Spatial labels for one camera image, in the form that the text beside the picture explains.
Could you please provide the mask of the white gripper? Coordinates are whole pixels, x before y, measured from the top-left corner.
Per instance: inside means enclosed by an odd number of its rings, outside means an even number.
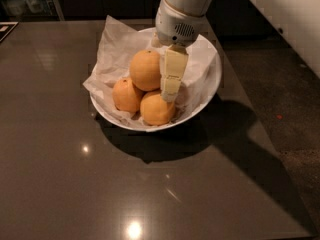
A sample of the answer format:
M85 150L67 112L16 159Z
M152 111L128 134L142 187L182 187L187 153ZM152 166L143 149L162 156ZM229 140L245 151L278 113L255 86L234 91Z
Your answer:
M162 44L169 46L164 53L160 83L161 96L166 102L174 102L178 95L189 58L185 47L196 41L204 26L207 9L206 0L160 2L156 15L157 33L153 33L151 45L155 48L161 48Z

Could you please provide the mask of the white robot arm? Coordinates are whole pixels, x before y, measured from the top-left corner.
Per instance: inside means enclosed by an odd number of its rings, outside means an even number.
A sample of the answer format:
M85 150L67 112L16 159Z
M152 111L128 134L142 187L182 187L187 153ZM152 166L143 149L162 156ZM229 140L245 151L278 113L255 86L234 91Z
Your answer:
M161 69L161 96L173 102L187 66L187 48L192 45L206 22L212 0L161 0L155 18L153 47L166 46Z

